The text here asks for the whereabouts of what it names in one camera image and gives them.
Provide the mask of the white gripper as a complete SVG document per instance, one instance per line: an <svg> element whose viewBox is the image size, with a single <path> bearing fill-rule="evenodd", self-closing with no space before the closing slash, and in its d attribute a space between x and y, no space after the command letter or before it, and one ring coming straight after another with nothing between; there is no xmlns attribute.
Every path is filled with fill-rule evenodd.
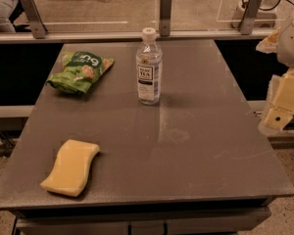
<svg viewBox="0 0 294 235"><path fill-rule="evenodd" d="M265 54L275 53L280 63L294 68L294 10L281 25L256 46ZM266 105L261 114L258 130L272 136L294 118L294 69L283 76L273 75L267 92Z"/></svg>

